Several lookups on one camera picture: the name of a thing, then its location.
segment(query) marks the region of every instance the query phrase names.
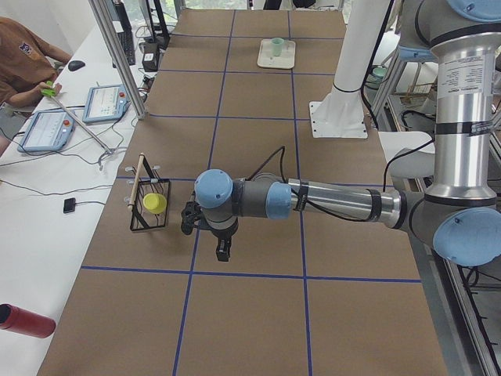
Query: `black mouse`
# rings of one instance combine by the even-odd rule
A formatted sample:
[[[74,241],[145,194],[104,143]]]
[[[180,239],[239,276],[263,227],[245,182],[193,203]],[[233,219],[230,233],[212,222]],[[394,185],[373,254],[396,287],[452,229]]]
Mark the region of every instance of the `black mouse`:
[[[68,63],[68,69],[70,72],[74,72],[82,67],[85,67],[85,63],[81,60],[73,60]]]

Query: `person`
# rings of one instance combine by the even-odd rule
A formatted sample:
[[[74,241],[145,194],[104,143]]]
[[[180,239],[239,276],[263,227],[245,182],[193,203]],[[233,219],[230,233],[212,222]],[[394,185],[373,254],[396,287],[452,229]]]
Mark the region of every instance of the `person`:
[[[15,20],[0,17],[0,104],[33,106],[42,98],[41,90],[55,81],[56,69],[46,56],[67,64],[71,55],[50,45]],[[61,85],[54,85],[56,93]],[[0,139],[0,155],[9,143]]]

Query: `red can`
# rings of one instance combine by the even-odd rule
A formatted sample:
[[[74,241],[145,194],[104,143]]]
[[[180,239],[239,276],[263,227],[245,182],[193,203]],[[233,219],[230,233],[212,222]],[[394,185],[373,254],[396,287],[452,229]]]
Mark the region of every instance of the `red can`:
[[[56,322],[10,304],[0,305],[0,329],[46,338],[56,329]]]

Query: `white tray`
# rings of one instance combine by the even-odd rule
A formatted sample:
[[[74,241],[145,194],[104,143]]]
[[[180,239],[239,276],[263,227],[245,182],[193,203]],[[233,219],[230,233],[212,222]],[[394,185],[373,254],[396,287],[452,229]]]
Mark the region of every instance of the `white tray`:
[[[280,56],[272,54],[272,40],[263,39],[259,48],[258,66],[261,68],[291,69],[294,67],[296,42],[285,41]]]

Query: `green clip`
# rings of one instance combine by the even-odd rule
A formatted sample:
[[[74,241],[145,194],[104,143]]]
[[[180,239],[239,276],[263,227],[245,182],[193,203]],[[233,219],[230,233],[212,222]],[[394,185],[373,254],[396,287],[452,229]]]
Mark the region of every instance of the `green clip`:
[[[52,87],[54,85],[54,82],[47,81],[46,84],[49,85],[50,87]],[[49,97],[56,96],[56,90],[55,89],[42,89],[41,94],[43,96],[49,96]]]

